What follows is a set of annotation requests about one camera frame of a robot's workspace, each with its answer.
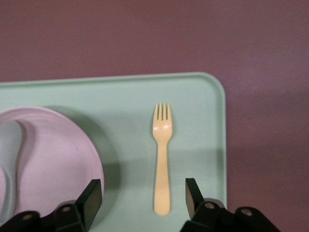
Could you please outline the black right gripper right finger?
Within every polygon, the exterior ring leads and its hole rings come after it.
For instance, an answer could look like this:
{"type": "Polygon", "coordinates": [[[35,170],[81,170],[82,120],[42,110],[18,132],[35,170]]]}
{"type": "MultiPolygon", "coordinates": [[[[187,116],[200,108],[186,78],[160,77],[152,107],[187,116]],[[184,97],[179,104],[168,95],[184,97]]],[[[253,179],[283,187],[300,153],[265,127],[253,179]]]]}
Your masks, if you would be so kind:
{"type": "Polygon", "coordinates": [[[190,219],[182,232],[278,232],[259,210],[245,206],[229,212],[217,199],[204,198],[193,178],[185,180],[185,200],[190,219]]]}

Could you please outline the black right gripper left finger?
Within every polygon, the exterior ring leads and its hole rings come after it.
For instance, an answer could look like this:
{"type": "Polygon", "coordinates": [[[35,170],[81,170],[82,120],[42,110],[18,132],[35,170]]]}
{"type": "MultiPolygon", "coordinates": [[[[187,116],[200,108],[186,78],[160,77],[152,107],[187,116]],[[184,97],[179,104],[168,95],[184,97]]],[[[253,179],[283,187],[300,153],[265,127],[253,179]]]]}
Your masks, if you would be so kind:
{"type": "Polygon", "coordinates": [[[101,207],[101,181],[93,179],[74,203],[66,203],[41,217],[37,211],[21,212],[7,222],[2,232],[87,232],[101,207]]]}

